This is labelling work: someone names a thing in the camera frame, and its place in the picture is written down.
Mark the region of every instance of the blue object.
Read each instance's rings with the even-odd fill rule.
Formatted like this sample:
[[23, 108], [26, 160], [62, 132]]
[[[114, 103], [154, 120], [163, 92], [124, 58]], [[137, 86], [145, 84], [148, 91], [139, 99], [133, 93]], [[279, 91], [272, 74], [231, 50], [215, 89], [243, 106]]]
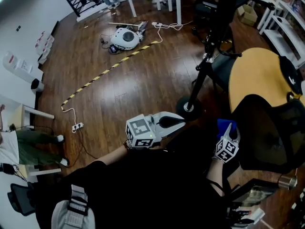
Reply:
[[230, 123], [232, 123], [232, 128], [231, 128], [231, 131], [230, 131], [230, 133], [232, 133], [236, 130], [236, 126], [237, 126], [235, 121], [217, 119], [217, 127], [218, 127], [217, 140], [219, 140], [221, 138], [221, 136], [224, 135], [224, 133], [228, 129]]

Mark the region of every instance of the white sneaker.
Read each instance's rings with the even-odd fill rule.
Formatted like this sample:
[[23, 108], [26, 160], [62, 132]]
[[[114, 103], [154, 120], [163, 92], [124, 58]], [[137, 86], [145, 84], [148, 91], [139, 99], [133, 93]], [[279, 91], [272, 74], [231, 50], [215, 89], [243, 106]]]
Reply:
[[69, 166], [69, 160], [67, 158], [62, 158], [61, 160], [61, 164], [65, 167], [68, 167]]
[[65, 140], [65, 137], [64, 137], [63, 135], [58, 135], [58, 136], [57, 136], [57, 141], [58, 141], [59, 143], [64, 142], [64, 140]]

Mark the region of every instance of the green pants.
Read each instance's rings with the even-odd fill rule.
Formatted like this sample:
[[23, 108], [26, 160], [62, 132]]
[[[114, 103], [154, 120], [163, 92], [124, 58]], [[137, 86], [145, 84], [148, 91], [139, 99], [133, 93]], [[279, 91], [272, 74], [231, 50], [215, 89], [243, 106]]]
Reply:
[[36, 144], [58, 143], [57, 137], [39, 131], [16, 131], [21, 165], [49, 165], [60, 163], [60, 155], [44, 152]]

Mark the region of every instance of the metal cylinder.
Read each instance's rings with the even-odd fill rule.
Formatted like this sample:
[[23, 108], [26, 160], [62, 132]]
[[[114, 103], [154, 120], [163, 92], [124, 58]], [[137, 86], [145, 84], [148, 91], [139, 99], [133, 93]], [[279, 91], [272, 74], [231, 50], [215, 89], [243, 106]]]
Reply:
[[291, 190], [297, 185], [297, 176], [289, 177], [286, 175], [281, 175], [278, 179], [279, 188], [284, 188], [287, 190]]

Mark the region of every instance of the trash bin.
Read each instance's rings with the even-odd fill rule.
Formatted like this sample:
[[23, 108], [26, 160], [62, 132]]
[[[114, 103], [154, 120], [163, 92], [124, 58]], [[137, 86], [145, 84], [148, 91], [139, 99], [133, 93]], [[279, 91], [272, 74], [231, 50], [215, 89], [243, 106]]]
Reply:
[[40, 82], [38, 79], [35, 79], [32, 82], [32, 85], [30, 86], [30, 88], [32, 89], [33, 92], [41, 93], [43, 91], [44, 84], [42, 82]]

